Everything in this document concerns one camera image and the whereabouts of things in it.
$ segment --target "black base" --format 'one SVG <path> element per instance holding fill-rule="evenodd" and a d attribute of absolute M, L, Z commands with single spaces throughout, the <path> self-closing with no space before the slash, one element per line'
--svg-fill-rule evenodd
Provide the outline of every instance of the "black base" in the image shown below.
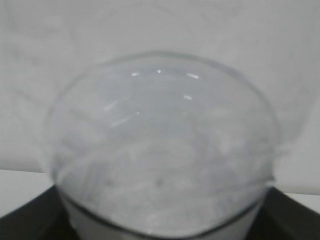
<path fill-rule="evenodd" d="M 52 187 L 0 219 L 0 240 L 79 240 Z M 247 240 L 320 240 L 320 215 L 270 191 Z"/>

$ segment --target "black tray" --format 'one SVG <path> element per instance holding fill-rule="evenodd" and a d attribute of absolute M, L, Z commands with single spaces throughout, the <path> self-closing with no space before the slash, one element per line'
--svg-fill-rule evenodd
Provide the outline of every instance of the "black tray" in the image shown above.
<path fill-rule="evenodd" d="M 79 240 L 57 190 L 0 218 L 0 240 Z M 320 215 L 273 189 L 247 240 L 320 240 Z"/>

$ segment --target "clear glass dome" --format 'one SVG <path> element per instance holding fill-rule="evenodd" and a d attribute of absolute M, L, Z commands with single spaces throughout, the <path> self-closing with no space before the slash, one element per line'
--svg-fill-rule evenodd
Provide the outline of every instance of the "clear glass dome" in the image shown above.
<path fill-rule="evenodd" d="M 46 124 L 64 195 L 123 228 L 158 237 L 218 227 L 264 197 L 278 123 L 237 71 L 149 52 L 71 84 Z"/>

